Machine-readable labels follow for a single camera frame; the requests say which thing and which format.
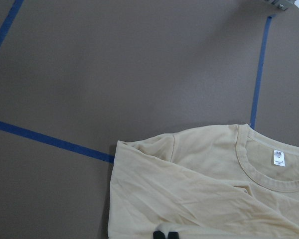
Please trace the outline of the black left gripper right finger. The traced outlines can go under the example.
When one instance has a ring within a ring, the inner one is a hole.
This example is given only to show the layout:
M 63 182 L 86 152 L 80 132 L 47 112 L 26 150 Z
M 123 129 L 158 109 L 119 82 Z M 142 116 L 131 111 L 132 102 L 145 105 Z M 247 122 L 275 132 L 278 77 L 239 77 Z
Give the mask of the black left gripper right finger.
M 178 232 L 169 232 L 167 239 L 178 239 Z

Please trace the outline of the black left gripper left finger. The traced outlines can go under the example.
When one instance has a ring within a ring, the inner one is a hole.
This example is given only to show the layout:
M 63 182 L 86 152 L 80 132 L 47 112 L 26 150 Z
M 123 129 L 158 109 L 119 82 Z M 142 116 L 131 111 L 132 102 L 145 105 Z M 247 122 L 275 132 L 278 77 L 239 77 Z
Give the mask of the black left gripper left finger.
M 153 239 L 165 239 L 165 234 L 161 231 L 153 232 Z

